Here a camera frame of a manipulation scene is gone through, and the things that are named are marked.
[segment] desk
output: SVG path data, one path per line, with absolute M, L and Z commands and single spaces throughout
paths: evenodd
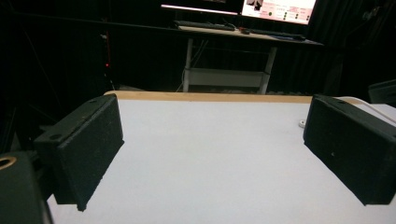
M 187 26 L 179 26 L 178 27 L 182 31 L 190 31 L 190 32 L 196 32 L 196 33 L 203 33 L 203 34 L 214 34 L 214 35 L 225 35 L 225 36 L 238 36 L 238 37 L 244 37 L 244 38 L 250 38 L 254 40 L 262 40 L 262 41 L 268 41 L 271 40 L 273 42 L 286 42 L 286 43 L 294 43 L 294 44 L 300 44 L 301 46 L 322 46 L 322 44 L 319 44 L 314 41 L 310 40 L 305 40 L 305 41 L 296 41 L 292 39 L 278 39 L 271 37 L 269 35 L 256 35 L 256 34 L 250 34 L 250 35 L 244 35 L 241 34 L 239 31 L 223 31 L 223 30 L 214 30 L 214 29 L 205 29 L 205 28 L 197 28 L 197 27 L 187 27 Z M 213 79 L 217 79 L 216 74 L 219 74 L 219 77 L 223 77 L 224 74 L 229 74 L 232 75 L 230 76 L 232 80 L 229 80 L 229 83 L 231 85 L 238 85 L 241 83 L 248 83 L 248 85 L 252 85 L 250 83 L 255 82 L 255 79 L 257 79 L 257 75 L 260 75 L 260 81 L 256 80 L 256 82 L 259 82 L 259 94 L 265 94 L 268 86 L 268 82 L 271 76 L 271 71 L 272 67 L 274 64 L 275 56 L 276 56 L 276 51 L 277 47 L 271 47 L 269 54 L 268 54 L 268 59 L 265 63 L 265 68 L 264 71 L 257 74 L 257 72 L 230 72 L 230 71 L 224 71 L 224 70 L 205 70 L 205 69 L 195 69 L 191 68 L 191 53 L 192 53 L 192 43 L 193 43 L 193 38 L 189 38 L 188 44 L 187 44 L 187 56 L 186 56 L 186 65 L 185 65 L 185 70 L 184 70 L 184 77 L 183 77 L 183 91 L 187 92 L 189 91 L 189 86 L 190 82 L 192 81 L 191 75 L 192 72 L 194 74 L 197 74 L 195 78 L 195 84 L 204 84 L 205 82 L 211 81 Z
M 83 213 L 49 198 L 56 224 L 395 223 L 304 145 L 310 97 L 116 93 L 125 144 Z

